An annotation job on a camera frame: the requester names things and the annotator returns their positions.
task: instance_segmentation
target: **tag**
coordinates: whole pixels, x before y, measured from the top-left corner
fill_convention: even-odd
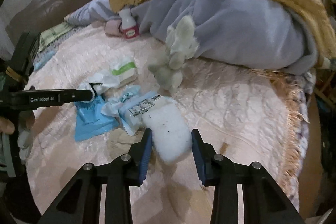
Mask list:
[[[148,99],[144,99],[142,100],[140,103],[138,103],[137,105],[135,105],[134,107],[131,107],[130,109],[128,109],[133,116],[137,116],[140,114],[143,114],[145,112],[148,111],[148,109],[150,109],[152,106],[154,106],[155,104],[151,101],[149,101]]]
[[[124,37],[126,39],[135,38],[135,37],[138,37],[140,35],[137,25],[135,25],[133,27],[130,27],[128,29],[123,29],[123,33],[124,33]]]

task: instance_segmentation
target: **white snack package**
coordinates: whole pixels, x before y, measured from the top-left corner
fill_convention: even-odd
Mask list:
[[[110,69],[112,71],[112,75],[115,75],[119,78],[119,87],[127,85],[138,77],[134,58],[130,56],[122,57],[119,60],[116,60],[114,63],[111,63]]]

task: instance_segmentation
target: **white bottle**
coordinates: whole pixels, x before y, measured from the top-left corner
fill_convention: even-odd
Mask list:
[[[119,11],[119,16],[121,17],[121,28],[126,39],[132,39],[138,37],[139,29],[135,19],[131,15],[130,8],[124,8]]]

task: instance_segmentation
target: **stuffed toy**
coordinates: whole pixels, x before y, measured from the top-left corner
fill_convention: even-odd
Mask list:
[[[175,93],[181,85],[181,68],[186,59],[193,58],[199,44],[194,38],[195,24],[190,15],[181,18],[176,29],[167,28],[166,47],[156,52],[148,64],[148,70],[154,75],[159,85]]]

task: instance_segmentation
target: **red label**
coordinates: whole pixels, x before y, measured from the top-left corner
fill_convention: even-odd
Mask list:
[[[124,33],[124,37],[126,39],[131,39],[131,38],[134,38],[134,37],[138,37],[140,35],[137,25],[135,25],[131,28],[125,29],[125,30],[123,29],[123,33]]]

